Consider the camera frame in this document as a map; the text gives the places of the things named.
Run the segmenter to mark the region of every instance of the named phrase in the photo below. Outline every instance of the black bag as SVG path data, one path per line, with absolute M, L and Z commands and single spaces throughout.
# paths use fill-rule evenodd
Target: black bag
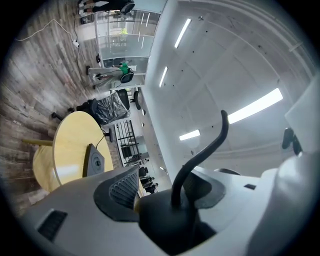
M 125 84 L 125 83 L 129 83 L 132 78 L 134 78 L 134 71 L 131 68 L 128 68 L 128 74 L 124 74 L 121 79 L 120 82 L 121 84 Z
M 120 13 L 123 15 L 126 15 L 127 13 L 130 13 L 131 10 L 135 7 L 135 4 L 132 2 L 128 2 L 121 10 Z

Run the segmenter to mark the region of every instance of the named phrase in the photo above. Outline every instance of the black curved tube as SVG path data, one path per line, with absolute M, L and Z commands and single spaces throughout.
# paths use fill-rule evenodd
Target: black curved tube
M 180 169 L 177 176 L 175 177 L 172 185 L 172 194 L 171 194 L 172 206 L 180 205 L 181 188 L 186 178 L 188 177 L 189 173 L 197 165 L 201 164 L 204 160 L 206 160 L 225 141 L 228 135 L 228 130 L 229 130 L 228 114 L 226 111 L 221 110 L 221 116 L 222 116 L 222 128 L 219 136 L 213 142 L 211 142 L 207 147 L 202 149 L 198 154 L 196 154 L 193 158 L 191 158 L 188 162 L 186 162 L 186 164 Z

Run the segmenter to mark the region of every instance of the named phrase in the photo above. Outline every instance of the linear light fixture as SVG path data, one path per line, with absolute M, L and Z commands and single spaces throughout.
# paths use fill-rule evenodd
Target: linear light fixture
M 163 71 L 163 74 L 162 74 L 162 77 L 161 77 L 161 81 L 160 81 L 159 87 L 161 87 L 162 82 L 163 82 L 164 79 L 165 79 L 165 76 L 166 76 L 167 71 L 168 71 L 168 67 L 166 66 L 166 67 L 164 68 L 164 71 Z
M 147 27 L 147 26 L 148 26 L 149 17 L 150 17 L 150 12 L 149 12 L 149 14 L 148 14 L 148 18 L 146 19 L 145 27 Z
M 178 48 L 178 46 L 179 46 L 179 44 L 180 44 L 180 41 L 181 41 L 182 37 L 184 36 L 184 33 L 186 32 L 187 27 L 189 26 L 190 22 L 191 22 L 191 19 L 188 18 L 188 19 L 186 20 L 186 22 L 185 22 L 185 24 L 184 24 L 181 32 L 180 32 L 180 35 L 179 35 L 178 39 L 177 39 L 176 42 L 175 42 L 175 45 L 174 45 L 175 48 Z
M 200 136 L 200 131 L 199 130 L 194 130 L 192 132 L 189 132 L 185 135 L 182 135 L 180 136 L 180 141 L 184 141 L 184 140 L 187 140 L 187 139 L 191 139 L 191 138 L 194 138 L 194 137 L 197 137 L 197 136 Z
M 280 90 L 274 89 L 272 92 L 268 93 L 267 95 L 263 96 L 262 98 L 256 100 L 255 102 L 251 103 L 248 106 L 245 106 L 244 108 L 241 108 L 240 110 L 228 115 L 229 124 L 234 124 L 235 122 L 238 122 L 242 119 L 245 119 L 247 117 L 250 117 L 270 106 L 273 104 L 281 101 L 283 99 L 283 96 L 280 92 Z

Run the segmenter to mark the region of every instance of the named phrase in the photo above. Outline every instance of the desk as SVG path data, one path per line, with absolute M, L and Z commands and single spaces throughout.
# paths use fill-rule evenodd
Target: desk
M 29 140 L 41 145 L 33 157 L 33 172 L 40 186 L 53 191 L 65 183 L 81 179 L 87 146 L 99 143 L 97 150 L 104 157 L 104 171 L 114 169 L 104 134 L 97 122 L 87 113 L 69 114 L 58 126 L 53 141 Z

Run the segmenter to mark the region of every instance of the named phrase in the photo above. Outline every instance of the black mesh grille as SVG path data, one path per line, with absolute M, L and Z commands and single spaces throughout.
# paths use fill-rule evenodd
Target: black mesh grille
M 133 172 L 113 184 L 109 189 L 109 194 L 116 203 L 133 209 L 138 188 L 138 174 Z

